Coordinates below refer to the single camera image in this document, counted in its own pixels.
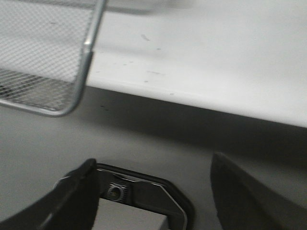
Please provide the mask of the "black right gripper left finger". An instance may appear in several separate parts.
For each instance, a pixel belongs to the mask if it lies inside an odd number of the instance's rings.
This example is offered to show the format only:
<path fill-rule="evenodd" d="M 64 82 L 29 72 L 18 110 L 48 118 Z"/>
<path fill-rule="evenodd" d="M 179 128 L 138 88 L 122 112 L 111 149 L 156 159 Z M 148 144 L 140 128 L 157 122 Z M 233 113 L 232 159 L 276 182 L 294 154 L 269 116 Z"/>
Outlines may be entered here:
<path fill-rule="evenodd" d="M 95 159 L 61 178 L 44 197 L 1 221 L 2 230 L 90 230 L 99 204 Z"/>

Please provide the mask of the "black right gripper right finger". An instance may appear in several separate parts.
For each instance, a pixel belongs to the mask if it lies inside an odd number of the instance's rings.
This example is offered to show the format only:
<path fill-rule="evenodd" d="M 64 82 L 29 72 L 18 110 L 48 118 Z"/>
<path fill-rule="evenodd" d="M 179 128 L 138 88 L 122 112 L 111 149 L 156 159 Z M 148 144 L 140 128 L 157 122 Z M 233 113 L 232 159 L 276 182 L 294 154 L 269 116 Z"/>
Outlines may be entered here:
<path fill-rule="evenodd" d="M 307 210 L 215 153 L 210 170 L 217 217 L 224 230 L 305 230 Z"/>

